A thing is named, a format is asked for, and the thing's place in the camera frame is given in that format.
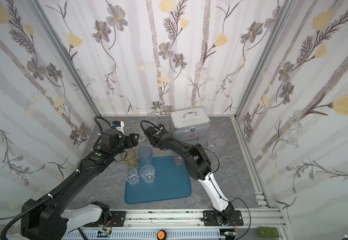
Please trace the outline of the yellow plastic cup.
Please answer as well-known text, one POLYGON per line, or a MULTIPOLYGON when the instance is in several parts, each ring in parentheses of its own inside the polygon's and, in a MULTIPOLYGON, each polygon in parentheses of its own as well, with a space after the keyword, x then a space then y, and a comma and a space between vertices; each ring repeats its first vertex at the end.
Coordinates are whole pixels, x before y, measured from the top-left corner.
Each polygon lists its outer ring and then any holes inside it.
POLYGON ((134 149, 126 149, 120 154, 120 158, 127 167, 138 168, 138 160, 134 149))

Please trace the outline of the blue plastic cup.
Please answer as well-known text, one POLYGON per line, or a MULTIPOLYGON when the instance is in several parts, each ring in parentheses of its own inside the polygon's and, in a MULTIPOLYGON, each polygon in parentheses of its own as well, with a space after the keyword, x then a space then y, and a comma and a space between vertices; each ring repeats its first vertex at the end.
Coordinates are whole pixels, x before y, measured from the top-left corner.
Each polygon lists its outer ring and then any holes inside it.
POLYGON ((153 166, 153 151, 150 147, 143 147, 138 151, 139 161, 142 166, 153 166))

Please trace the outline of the clear faceted glass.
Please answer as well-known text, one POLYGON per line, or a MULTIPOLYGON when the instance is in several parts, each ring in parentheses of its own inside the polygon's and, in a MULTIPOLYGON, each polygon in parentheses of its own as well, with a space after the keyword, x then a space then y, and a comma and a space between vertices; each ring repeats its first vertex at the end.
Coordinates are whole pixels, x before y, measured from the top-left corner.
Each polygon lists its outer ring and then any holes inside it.
POLYGON ((157 122, 157 114, 156 113, 149 113, 146 115, 146 120, 153 123, 154 125, 158 125, 157 122))
POLYGON ((125 180, 127 183, 131 185, 136 185, 139 182, 139 173, 137 168, 135 167, 128 167, 125 170, 125 180))
POLYGON ((217 127, 211 126, 210 127, 210 138, 216 138, 217 137, 217 127))
POLYGON ((151 165, 145 165, 140 169, 140 177, 148 184, 155 180, 155 168, 151 165))
POLYGON ((217 139, 216 139, 216 144, 218 146, 224 146, 230 138, 230 134, 226 130, 221 130, 218 131, 217 133, 217 139))

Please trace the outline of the pink plastic cup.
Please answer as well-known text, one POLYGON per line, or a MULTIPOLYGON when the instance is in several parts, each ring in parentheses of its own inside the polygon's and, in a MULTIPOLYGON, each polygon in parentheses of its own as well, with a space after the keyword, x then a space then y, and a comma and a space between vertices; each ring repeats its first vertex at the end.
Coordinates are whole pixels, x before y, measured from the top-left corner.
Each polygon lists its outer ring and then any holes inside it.
POLYGON ((174 157, 176 165, 180 166, 184 163, 184 159, 180 155, 174 153, 173 157, 174 157))

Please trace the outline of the teal plastic tray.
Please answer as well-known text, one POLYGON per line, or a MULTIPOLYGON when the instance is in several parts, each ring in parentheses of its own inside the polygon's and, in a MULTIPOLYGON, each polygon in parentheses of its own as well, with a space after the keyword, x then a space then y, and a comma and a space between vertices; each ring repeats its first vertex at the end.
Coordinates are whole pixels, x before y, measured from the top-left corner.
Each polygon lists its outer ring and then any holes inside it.
POLYGON ((184 164, 177 165, 174 157, 155 158, 155 179, 147 183, 139 177, 138 183, 126 183, 125 202, 141 204, 186 198, 191 195, 191 181, 184 164))

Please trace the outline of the clear faceted glass back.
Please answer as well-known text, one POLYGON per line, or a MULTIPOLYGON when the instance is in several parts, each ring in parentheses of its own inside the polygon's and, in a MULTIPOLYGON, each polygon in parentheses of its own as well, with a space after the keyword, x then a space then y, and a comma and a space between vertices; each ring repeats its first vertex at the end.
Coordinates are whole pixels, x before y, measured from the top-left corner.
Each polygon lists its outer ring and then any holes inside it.
POLYGON ((217 127, 211 126, 210 127, 210 138, 216 138, 217 137, 217 127))

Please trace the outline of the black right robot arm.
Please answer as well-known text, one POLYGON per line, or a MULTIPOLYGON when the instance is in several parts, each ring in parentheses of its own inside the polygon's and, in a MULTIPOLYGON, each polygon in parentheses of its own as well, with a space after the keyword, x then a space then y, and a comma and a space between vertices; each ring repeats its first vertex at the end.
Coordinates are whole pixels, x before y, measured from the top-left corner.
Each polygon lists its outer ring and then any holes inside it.
POLYGON ((206 150, 199 144, 190 145, 175 138, 163 125, 142 120, 140 127, 154 148, 171 150, 184 160, 189 176, 201 183, 211 199, 218 222, 227 225, 235 208, 217 184, 206 150))

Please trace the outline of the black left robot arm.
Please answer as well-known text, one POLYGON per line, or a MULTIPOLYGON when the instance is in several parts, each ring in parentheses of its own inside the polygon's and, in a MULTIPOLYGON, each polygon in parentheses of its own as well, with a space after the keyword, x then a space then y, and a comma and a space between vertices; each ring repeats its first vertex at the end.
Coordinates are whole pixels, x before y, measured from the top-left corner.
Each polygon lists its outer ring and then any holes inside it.
POLYGON ((62 214, 76 195, 101 174, 115 157, 138 145, 139 134, 123 134, 110 128, 100 134, 92 151, 79 161, 76 170, 38 200, 22 206, 20 233, 30 240, 60 240, 72 223, 62 214))

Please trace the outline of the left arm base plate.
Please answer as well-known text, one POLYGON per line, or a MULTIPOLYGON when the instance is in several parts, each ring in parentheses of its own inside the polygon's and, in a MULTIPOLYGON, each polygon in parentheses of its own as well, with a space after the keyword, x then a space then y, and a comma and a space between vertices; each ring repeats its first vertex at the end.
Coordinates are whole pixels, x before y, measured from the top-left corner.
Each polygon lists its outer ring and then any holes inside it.
POLYGON ((126 211, 111 211, 103 228, 123 227, 126 211))

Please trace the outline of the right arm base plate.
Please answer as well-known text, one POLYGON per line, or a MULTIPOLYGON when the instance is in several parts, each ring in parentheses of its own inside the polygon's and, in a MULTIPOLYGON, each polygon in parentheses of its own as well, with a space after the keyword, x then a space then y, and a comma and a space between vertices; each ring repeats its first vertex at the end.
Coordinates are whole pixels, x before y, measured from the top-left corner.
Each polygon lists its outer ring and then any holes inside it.
POLYGON ((237 210, 230 217, 223 216, 214 210, 203 211, 202 221, 206 227, 241 227, 244 225, 242 214, 237 210))

